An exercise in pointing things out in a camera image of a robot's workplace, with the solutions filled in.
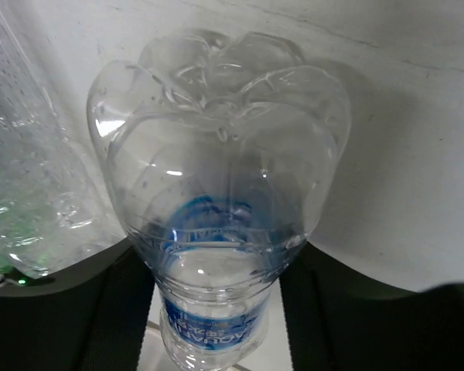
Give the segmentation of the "clear unlabelled plastic bottle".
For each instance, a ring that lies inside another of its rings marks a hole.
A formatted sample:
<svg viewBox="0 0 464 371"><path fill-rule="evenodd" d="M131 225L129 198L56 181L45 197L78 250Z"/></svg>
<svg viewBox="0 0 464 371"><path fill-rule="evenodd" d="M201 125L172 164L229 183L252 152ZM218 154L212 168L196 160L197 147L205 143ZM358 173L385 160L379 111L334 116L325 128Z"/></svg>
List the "clear unlabelled plastic bottle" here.
<svg viewBox="0 0 464 371"><path fill-rule="evenodd" d="M122 233L28 21L24 2L0 1L0 274L41 278Z"/></svg>

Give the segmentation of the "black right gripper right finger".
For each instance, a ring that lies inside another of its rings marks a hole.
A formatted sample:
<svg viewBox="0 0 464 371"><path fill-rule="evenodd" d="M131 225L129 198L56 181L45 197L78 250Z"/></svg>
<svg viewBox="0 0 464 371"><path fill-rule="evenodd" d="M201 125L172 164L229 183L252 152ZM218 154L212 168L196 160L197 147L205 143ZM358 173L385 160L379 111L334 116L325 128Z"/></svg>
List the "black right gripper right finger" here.
<svg viewBox="0 0 464 371"><path fill-rule="evenodd" d="M407 291L306 244L280 286L295 370L464 370L464 283Z"/></svg>

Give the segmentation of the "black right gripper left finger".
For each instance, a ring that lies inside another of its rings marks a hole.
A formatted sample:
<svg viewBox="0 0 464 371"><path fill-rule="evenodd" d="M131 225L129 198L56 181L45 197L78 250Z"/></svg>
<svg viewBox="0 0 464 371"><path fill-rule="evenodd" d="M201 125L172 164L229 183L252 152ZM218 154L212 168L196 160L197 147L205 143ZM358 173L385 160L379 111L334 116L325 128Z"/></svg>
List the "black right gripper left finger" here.
<svg viewBox="0 0 464 371"><path fill-rule="evenodd" d="M130 240L47 277L0 274L0 370L135 370L155 282Z"/></svg>

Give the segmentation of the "clear bottle blue Aquarius label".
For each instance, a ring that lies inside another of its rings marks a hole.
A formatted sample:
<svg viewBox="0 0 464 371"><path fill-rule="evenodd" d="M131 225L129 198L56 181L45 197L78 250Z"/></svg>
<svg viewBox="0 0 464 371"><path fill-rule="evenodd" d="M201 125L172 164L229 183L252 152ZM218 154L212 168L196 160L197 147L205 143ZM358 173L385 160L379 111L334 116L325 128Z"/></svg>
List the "clear bottle blue Aquarius label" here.
<svg viewBox="0 0 464 371"><path fill-rule="evenodd" d="M320 220L350 134L344 86L288 39L191 29L106 64L87 124L168 354L232 366L263 342L271 286Z"/></svg>

